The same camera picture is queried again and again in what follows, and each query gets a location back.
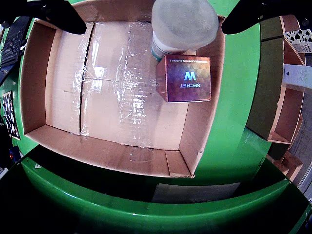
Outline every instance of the plastic wrap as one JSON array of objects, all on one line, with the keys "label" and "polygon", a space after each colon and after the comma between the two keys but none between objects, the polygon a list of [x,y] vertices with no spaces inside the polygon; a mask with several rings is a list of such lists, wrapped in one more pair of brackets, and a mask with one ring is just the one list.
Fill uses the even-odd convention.
[{"label": "plastic wrap", "polygon": [[46,122],[77,135],[80,134],[82,79],[93,25],[88,23],[83,35],[58,29],[47,69]]},{"label": "plastic wrap", "polygon": [[83,81],[81,134],[151,147],[154,126],[147,112],[156,115],[161,103],[146,106],[156,90],[151,38],[147,22],[96,23]]},{"label": "plastic wrap", "polygon": [[[188,104],[166,103],[156,91],[151,24],[87,27],[85,35],[57,30],[47,73],[47,124],[85,139],[178,150]],[[138,150],[127,154],[142,161]]]}]

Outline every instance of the open cardboard box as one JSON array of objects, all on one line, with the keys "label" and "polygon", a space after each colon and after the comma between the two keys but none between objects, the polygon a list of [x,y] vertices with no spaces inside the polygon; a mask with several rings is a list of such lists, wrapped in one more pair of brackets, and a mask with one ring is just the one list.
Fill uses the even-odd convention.
[{"label": "open cardboard box", "polygon": [[[91,22],[83,36],[64,33],[46,22],[35,21],[24,54],[20,85],[22,123],[27,137],[61,155],[102,168],[149,176],[194,176],[215,117],[225,36],[220,28],[216,40],[197,51],[198,56],[210,57],[211,101],[166,103],[154,91],[145,100],[146,115],[153,113],[149,107],[158,105],[157,115],[150,114],[146,119],[149,126],[153,126],[149,129],[153,136],[149,139],[149,147],[140,147],[134,139],[127,144],[124,135],[128,136],[128,133],[120,126],[117,97],[112,89],[114,80],[108,77],[114,73],[110,63],[117,58],[116,45],[128,40],[121,36],[122,30],[118,28],[138,20],[150,21],[152,6],[153,1],[144,0],[96,0],[74,4],[82,19]],[[95,43],[93,38],[100,26],[93,26],[92,22],[113,25],[109,28],[111,33],[104,31],[96,41],[99,48],[95,61],[90,56]],[[81,42],[90,43],[90,49],[75,54]],[[153,78],[156,62],[152,56],[147,61]],[[100,77],[92,76],[93,62],[107,69],[105,72],[100,69]],[[75,79],[80,80],[78,85],[73,84]],[[89,91],[94,82],[97,86],[100,84],[101,89],[90,92],[87,97],[92,101],[84,106],[85,91]],[[88,136],[81,135],[85,120],[88,120]]]},{"label": "open cardboard box", "polygon": [[258,81],[246,126],[270,142],[291,144],[300,128],[303,92],[282,84],[284,64],[305,65],[284,37],[300,29],[293,15],[265,20],[261,27],[261,58]]}]

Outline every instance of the white container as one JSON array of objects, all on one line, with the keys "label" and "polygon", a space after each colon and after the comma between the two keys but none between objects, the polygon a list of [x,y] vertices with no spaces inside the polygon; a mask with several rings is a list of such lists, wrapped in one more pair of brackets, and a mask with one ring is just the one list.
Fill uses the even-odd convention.
[{"label": "white container", "polygon": [[152,54],[182,54],[208,45],[219,28],[218,16],[207,0],[156,0],[152,10]]}]

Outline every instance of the cardboard box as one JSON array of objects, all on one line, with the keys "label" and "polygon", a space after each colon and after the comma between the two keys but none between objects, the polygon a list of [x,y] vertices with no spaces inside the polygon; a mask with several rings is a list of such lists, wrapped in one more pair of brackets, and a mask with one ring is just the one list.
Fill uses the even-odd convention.
[{"label": "cardboard box", "polygon": [[[141,46],[151,40],[151,28],[133,25],[137,20],[150,20],[152,6],[153,1],[143,0],[74,4],[85,22],[104,22],[88,24],[87,34],[79,39],[35,21],[20,84],[27,137],[61,155],[102,168],[148,176],[194,176],[217,107],[225,36],[219,30],[213,43],[197,51],[198,56],[212,56],[211,101],[167,103],[155,86],[144,85],[155,80],[156,61],[149,54],[150,44]],[[88,37],[87,52],[84,42]],[[78,48],[80,56],[73,54]],[[139,53],[133,56],[132,48]],[[135,96],[139,92],[143,93],[140,98]]]},{"label": "cardboard box", "polygon": [[289,169],[286,176],[291,182],[293,182],[301,170],[303,163],[295,155],[292,155],[289,151],[287,151],[282,164]]},{"label": "cardboard box", "polygon": [[287,88],[312,93],[312,67],[285,64],[283,83]]},{"label": "cardboard box", "polygon": [[166,102],[209,101],[209,58],[165,55],[156,67],[156,90]]},{"label": "cardboard box", "polygon": [[312,35],[310,29],[286,32],[285,37],[298,53],[312,53]]},{"label": "cardboard box", "polygon": [[303,92],[282,84],[284,64],[304,65],[305,57],[284,38],[284,31],[299,25],[292,16],[277,17],[261,25],[261,58],[253,104],[246,126],[270,142],[291,144],[298,126]]}]

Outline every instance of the black keyboard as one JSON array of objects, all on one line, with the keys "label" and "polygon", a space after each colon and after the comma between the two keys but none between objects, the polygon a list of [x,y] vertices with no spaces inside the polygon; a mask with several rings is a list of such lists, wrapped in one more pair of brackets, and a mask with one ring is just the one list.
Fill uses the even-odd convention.
[{"label": "black keyboard", "polygon": [[5,42],[1,56],[1,66],[11,65],[17,62],[25,28],[25,26],[22,27],[22,29],[16,32],[11,39]]}]

